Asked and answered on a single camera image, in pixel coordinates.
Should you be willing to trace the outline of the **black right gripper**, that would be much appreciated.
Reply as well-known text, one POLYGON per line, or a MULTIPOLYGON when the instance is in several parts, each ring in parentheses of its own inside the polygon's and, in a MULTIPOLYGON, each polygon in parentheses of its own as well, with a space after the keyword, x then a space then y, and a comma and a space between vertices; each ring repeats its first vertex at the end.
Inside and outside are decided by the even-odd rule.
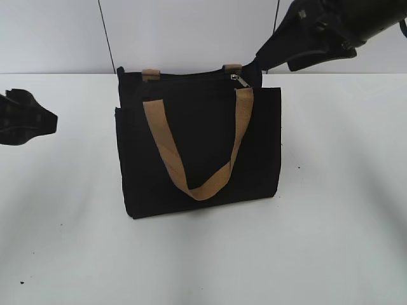
POLYGON ((287 63, 295 72, 354 58, 356 48, 405 19, 406 1, 293 1, 255 59, 263 71, 287 63), (322 36, 315 30, 319 19, 322 36))

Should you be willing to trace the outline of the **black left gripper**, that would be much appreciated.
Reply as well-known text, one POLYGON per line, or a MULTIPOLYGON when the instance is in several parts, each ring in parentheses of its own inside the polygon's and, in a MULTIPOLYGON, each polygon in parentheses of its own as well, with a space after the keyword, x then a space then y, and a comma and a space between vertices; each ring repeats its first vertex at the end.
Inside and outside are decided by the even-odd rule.
POLYGON ((34 95, 13 88, 1 94, 1 145, 21 146, 57 131, 58 116, 41 106, 34 95))

